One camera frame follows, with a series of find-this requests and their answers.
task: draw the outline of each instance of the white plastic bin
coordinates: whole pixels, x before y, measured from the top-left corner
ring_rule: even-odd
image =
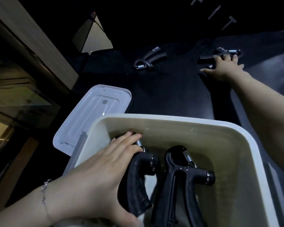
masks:
[[[101,116],[91,126],[75,166],[129,129],[144,132],[143,145],[161,161],[168,148],[183,145],[199,168],[215,172],[212,187],[196,188],[209,227],[279,226],[258,146],[246,130],[229,122],[144,114]],[[149,197],[155,184],[156,178],[146,179]],[[189,226],[185,210],[177,207],[178,226]],[[146,226],[150,215],[151,210],[145,214]]]

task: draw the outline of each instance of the bracelet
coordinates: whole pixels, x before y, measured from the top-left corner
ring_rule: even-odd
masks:
[[[47,215],[48,219],[50,220],[50,222],[53,223],[52,218],[49,216],[48,209],[47,209],[46,202],[45,202],[45,191],[46,191],[46,188],[47,188],[47,184],[50,183],[51,181],[52,181],[51,179],[48,179],[46,182],[43,183],[41,192],[43,193],[42,203],[44,204],[46,215]]]

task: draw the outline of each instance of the container lid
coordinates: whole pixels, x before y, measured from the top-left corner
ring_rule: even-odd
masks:
[[[82,132],[102,115],[124,113],[131,101],[131,92],[108,85],[92,87],[72,110],[53,138],[53,146],[71,156]]]

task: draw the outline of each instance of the finger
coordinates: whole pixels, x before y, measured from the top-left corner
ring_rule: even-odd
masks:
[[[104,154],[110,154],[124,139],[130,137],[132,135],[132,131],[128,131],[126,132],[124,135],[122,135],[121,137],[112,140],[110,142],[110,144],[105,148],[104,150]]]
[[[231,61],[231,56],[228,55],[228,54],[224,54],[224,55],[223,55],[223,60],[224,60],[224,61]]]
[[[222,58],[220,56],[215,55],[215,56],[213,56],[213,58],[215,59],[216,64],[218,64],[222,61]]]
[[[117,159],[121,153],[126,149],[130,148],[133,143],[138,141],[142,137],[141,134],[134,134],[126,139],[124,139],[113,151],[112,154],[114,155],[114,159]]]
[[[200,69],[200,72],[203,72],[204,74],[207,74],[207,75],[211,75],[213,71],[214,69],[208,69],[208,68]]]
[[[234,64],[238,64],[238,56],[235,54],[235,55],[233,55],[233,60],[232,60],[232,62],[234,63]]]
[[[141,221],[135,217],[135,215],[127,212],[120,204],[117,202],[113,208],[111,221],[115,222],[117,225],[124,227],[142,227]]]
[[[115,162],[117,163],[118,166],[124,166],[122,175],[124,175],[125,170],[129,165],[133,155],[137,152],[143,152],[143,149],[138,145],[130,145],[116,159]]]

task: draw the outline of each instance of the hand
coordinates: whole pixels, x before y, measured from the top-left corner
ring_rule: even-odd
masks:
[[[132,145],[141,136],[125,133],[66,176],[49,183],[46,203],[50,217],[54,221],[103,217],[121,226],[140,226],[140,221],[119,204],[117,191],[132,156],[143,151]]]
[[[223,60],[220,56],[214,56],[214,59],[216,61],[215,69],[203,68],[200,71],[221,81],[229,81],[243,73],[244,65],[238,65],[237,55],[233,55],[233,60],[229,55],[223,55]]]

